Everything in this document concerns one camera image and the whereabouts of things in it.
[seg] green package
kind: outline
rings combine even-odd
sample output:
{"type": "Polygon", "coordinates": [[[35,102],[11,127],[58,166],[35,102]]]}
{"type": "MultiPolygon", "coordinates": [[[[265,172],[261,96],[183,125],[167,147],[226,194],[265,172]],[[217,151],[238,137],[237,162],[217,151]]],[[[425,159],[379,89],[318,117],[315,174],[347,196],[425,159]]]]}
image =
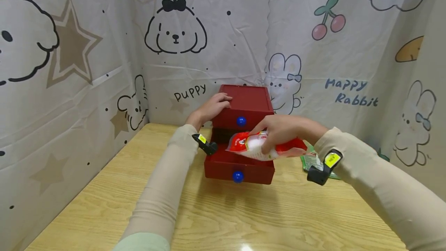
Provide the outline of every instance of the green package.
{"type": "MultiPolygon", "coordinates": [[[[311,166],[315,166],[317,169],[321,170],[324,168],[324,165],[319,160],[319,156],[316,151],[314,151],[314,147],[305,141],[305,145],[307,145],[307,152],[305,155],[300,157],[302,160],[302,168],[305,172],[308,172],[311,166]]],[[[330,178],[340,179],[334,172],[332,172],[329,176],[330,178]]]]}

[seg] wood grain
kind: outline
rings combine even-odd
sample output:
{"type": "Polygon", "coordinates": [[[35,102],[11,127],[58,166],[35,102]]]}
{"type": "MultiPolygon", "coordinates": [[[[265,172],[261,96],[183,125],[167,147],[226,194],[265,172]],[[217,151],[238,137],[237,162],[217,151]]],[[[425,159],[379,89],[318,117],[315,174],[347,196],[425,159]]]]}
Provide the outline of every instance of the wood grain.
{"type": "MultiPolygon", "coordinates": [[[[112,250],[175,129],[146,125],[26,251],[112,250]]],[[[355,190],[308,182],[299,159],[277,160],[273,183],[261,185],[206,179],[204,158],[185,182],[172,250],[404,250],[355,190]]]]}

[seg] drawer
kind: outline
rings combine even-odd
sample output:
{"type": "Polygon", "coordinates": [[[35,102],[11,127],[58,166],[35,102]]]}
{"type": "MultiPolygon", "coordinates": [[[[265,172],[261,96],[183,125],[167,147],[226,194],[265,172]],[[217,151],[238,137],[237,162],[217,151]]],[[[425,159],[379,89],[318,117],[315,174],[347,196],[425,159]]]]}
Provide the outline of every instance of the drawer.
{"type": "Polygon", "coordinates": [[[265,116],[274,114],[266,87],[223,84],[220,92],[232,96],[231,108],[224,109],[212,120],[213,127],[248,131],[265,116]]]}
{"type": "Polygon", "coordinates": [[[257,161],[226,151],[229,139],[237,132],[228,129],[212,129],[211,141],[218,145],[217,152],[206,156],[204,172],[206,178],[239,182],[234,174],[243,177],[242,182],[271,184],[275,172],[273,161],[257,161]]]}

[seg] hand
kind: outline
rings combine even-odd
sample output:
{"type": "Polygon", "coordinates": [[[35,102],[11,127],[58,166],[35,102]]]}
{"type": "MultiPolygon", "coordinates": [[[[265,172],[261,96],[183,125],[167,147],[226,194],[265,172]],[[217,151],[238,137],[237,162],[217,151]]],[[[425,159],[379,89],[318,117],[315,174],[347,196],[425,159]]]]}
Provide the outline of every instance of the hand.
{"type": "Polygon", "coordinates": [[[212,120],[216,117],[223,109],[228,109],[231,107],[229,101],[232,100],[231,96],[226,93],[217,93],[212,96],[205,104],[195,110],[186,119],[186,124],[193,125],[197,132],[200,131],[200,127],[203,123],[212,120]]]}
{"type": "Polygon", "coordinates": [[[311,145],[328,131],[328,128],[301,116],[274,114],[267,115],[259,124],[249,133],[257,134],[267,129],[268,138],[262,145],[262,153],[267,154],[274,146],[289,142],[292,139],[304,139],[311,145]]]}

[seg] black dot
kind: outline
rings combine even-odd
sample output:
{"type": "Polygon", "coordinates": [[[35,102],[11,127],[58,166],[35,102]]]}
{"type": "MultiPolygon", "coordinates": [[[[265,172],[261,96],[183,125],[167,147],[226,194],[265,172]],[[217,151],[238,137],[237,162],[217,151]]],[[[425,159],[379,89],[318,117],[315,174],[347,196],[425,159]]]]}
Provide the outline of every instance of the black dot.
{"type": "Polygon", "coordinates": [[[12,36],[11,33],[9,33],[6,30],[1,31],[1,36],[3,37],[3,39],[5,39],[6,42],[12,42],[12,36]]]}

